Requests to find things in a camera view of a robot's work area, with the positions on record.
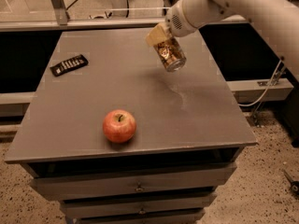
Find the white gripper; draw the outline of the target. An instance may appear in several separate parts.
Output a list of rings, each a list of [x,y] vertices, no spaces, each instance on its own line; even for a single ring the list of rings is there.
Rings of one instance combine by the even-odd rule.
[[[146,41],[153,47],[171,38],[172,35],[176,37],[189,35],[215,21],[218,15],[219,6],[212,0],[179,0],[166,13],[167,24],[158,23],[147,34]]]

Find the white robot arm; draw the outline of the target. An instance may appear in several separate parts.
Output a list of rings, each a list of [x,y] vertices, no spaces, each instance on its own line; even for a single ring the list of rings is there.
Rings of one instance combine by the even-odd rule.
[[[243,17],[299,78],[299,7],[287,0],[178,0],[146,41],[153,47],[234,15]]]

